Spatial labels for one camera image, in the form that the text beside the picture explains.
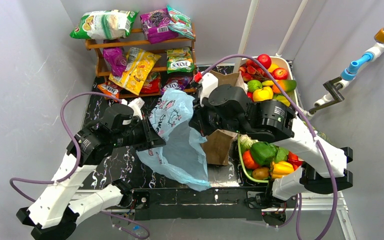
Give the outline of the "light blue plastic grocery bag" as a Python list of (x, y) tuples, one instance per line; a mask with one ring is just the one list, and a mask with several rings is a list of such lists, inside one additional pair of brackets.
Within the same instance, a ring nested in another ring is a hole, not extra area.
[(207, 139), (189, 126), (194, 113), (193, 101), (191, 95), (181, 90), (166, 90), (149, 114), (153, 129), (165, 145), (136, 154), (154, 172), (201, 192), (211, 184), (201, 146)]

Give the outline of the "red cherry bunch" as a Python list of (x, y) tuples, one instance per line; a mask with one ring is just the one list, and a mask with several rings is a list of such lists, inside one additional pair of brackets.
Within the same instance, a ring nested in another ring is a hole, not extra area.
[(249, 59), (239, 67), (238, 71), (245, 82), (249, 82), (251, 80), (258, 80), (262, 82), (269, 79), (267, 73)]

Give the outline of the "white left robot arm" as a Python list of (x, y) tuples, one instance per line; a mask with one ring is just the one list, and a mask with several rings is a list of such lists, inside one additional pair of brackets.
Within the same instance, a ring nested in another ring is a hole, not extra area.
[(65, 240), (89, 217), (109, 207), (133, 204), (133, 190), (121, 179), (84, 198), (75, 200), (74, 195), (114, 149), (130, 146), (143, 151), (164, 146), (165, 141), (143, 116), (142, 106), (141, 99), (114, 104), (105, 110), (102, 118), (74, 135), (51, 183), (32, 205), (16, 214), (22, 224), (32, 227), (34, 239)]

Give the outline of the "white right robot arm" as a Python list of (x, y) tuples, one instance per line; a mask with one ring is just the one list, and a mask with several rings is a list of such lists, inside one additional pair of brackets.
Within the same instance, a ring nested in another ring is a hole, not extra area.
[(320, 138), (280, 101), (252, 102), (241, 87), (229, 84), (199, 86), (193, 111), (189, 125), (204, 137), (225, 130), (285, 148), (303, 159), (302, 166), (271, 184), (269, 194), (276, 199), (285, 201), (305, 191), (327, 195), (353, 186), (353, 173), (347, 169), (353, 150)]

